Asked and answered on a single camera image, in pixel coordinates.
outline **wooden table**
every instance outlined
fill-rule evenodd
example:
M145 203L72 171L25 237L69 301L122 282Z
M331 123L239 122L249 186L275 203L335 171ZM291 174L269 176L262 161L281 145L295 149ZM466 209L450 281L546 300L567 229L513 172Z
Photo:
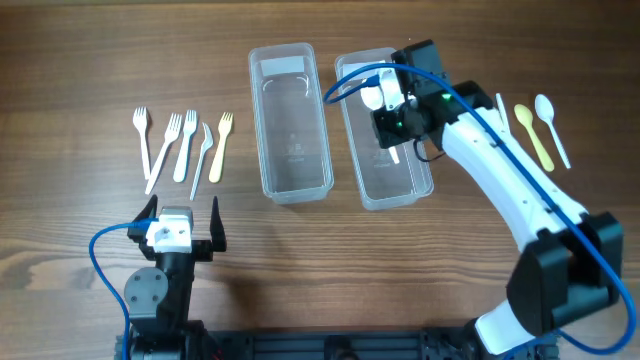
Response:
M247 56L282 43L314 47L324 90L341 54L432 38L454 82L499 91L510 109L547 94L573 164L563 168L536 121L556 163L550 176L624 225L624 279L640 299L638 10L633 2L539 0L1 9L0 358L111 358L122 314L87 244L148 200L131 123L140 105L154 121L152 161L171 112L197 109L214 128L223 111L235 113L220 184L204 176L189 202L193 167L181 184L168 170L175 145L155 187L161 206L194 209L203 238L211 198L220 198L229 250L197 266L191 308L209 329L462 325L504 299L518 251L471 177L443 158L431 167L431 196L366 211L338 106L325 109L335 174L328 198L283 207L263 195ZM509 112L514 136L534 154ZM192 160L203 136L194 138ZM101 239L97 254L120 290L133 271L152 266L123 233ZM570 331L608 345L625 319L619 304ZM568 345L562 352L586 358ZM618 356L638 358L640 342Z

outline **wooden surface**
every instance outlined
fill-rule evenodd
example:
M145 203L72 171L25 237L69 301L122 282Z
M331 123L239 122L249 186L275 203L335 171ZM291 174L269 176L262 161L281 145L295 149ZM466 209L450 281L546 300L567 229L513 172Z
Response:
M621 221L624 280L640 299L638 10L635 2L538 0L0 9L0 358L111 358L122 314L87 244L147 202L131 123L140 105L154 121L152 161L171 112L196 109L212 128L223 111L235 113L220 184L206 181L212 151L189 202L194 167L185 183L173 182L174 145L155 187L161 206L194 209L200 237L212 196L220 198L229 251L197 266L191 308L209 329L462 325L504 299L518 252L472 179L443 158L432 165L431 196L367 212L338 106L325 108L335 174L328 198L282 207L263 195L247 56L281 43L314 47L324 90L341 54L432 38L454 82L499 91L509 109L547 94L573 165L563 168L536 121L556 163L550 176L591 212ZM194 138L192 164L203 137ZM97 255L120 290L151 265L123 233L101 239ZM625 316L616 306L570 330L607 345ZM640 342L616 356L638 358Z

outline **plastic fork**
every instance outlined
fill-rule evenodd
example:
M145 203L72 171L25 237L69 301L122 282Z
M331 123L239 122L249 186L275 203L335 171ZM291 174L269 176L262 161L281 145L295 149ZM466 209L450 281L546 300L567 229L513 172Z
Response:
M193 201L196 197L196 189L198 189L198 181L200 180L200 171L202 171L202 162L204 161L204 154L213 146L213 135L211 135L211 129L209 125L202 123L204 128L204 142L200 146L200 159L198 160L198 167L196 168L196 176L193 178L193 187L191 188L191 196L189 200Z
M233 125L233 113L224 113L220 119L220 125L218 125L218 132L220 133L220 141L218 142L218 150L216 150L216 156L213 158L213 164L211 165L211 172L209 173L209 181L217 183L222 176L222 163L224 162L224 148L227 144L227 137L231 132Z
M198 113L195 110L187 110L187 116L182 128L182 146L178 154L176 169L173 171L173 181L183 182L187 177L187 166L189 165L189 150L191 149L191 137L198 129Z
M160 174L160 169L162 168L162 163L164 163L164 158L167 155L167 150L169 149L169 145L172 142L176 141L180 136L180 126L182 125L182 115L171 114L171 119L169 120L169 125L167 126L167 131L164 132L164 144L162 144L162 148L160 149L160 153L158 154L158 158L156 159L155 164L153 164L153 170L151 170L151 176L149 177L149 182L147 183L147 189L144 191L145 194L151 194L151 189L156 184L158 180L158 175Z
M147 145L147 124L149 123L149 113L147 108L141 106L133 112L133 126L140 133L140 154L142 154L142 171L144 179L149 180L149 146Z

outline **white spoon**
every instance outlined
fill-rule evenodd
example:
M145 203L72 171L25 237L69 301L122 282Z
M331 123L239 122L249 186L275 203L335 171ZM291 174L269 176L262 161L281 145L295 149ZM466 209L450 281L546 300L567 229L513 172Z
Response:
M540 120L546 122L547 125L549 125L551 135L553 135L553 141L555 141L556 143L556 147L558 148L560 157L564 162L564 166L566 166L567 169L571 169L571 164L569 163L567 153L564 151L564 146L562 146L560 138L558 137L558 133L556 132L556 128L553 126L553 105L551 105L551 101L549 101L549 99L542 94L536 96L536 114L538 114Z

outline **plastic bin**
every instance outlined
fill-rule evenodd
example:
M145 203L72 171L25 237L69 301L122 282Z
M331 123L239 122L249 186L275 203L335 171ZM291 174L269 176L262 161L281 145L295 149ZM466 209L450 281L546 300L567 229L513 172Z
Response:
M324 199L333 171L313 48L253 49L249 72L264 194L277 204Z
M370 63L391 62L392 48L366 50L336 59L336 76L341 79L351 71ZM375 72L363 73L339 89L343 93L360 84ZM356 172L362 205L368 210L382 210L409 205L431 194L433 180L426 163L419 161L411 142L381 149L378 145L371 109L357 92L340 102L347 128L353 167ZM418 147L426 158L424 148Z

